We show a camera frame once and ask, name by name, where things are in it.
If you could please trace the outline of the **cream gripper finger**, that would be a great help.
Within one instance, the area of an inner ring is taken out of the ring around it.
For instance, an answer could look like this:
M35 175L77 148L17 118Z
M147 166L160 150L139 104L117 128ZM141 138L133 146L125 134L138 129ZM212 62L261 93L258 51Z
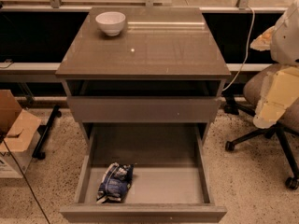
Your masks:
M287 67L267 72L260 94L253 123L257 128L267 129L299 98L299 69Z
M258 51L270 50L272 34L274 33L274 30L274 26L265 30L261 35L251 42L250 47Z

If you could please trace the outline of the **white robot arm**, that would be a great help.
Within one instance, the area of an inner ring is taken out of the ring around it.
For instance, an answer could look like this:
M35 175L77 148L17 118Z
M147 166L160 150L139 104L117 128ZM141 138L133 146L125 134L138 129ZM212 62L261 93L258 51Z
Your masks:
M294 0L276 24L254 39L250 47L269 50L271 59L281 65L263 79L255 109L254 125L266 129L276 124L299 97L299 0Z

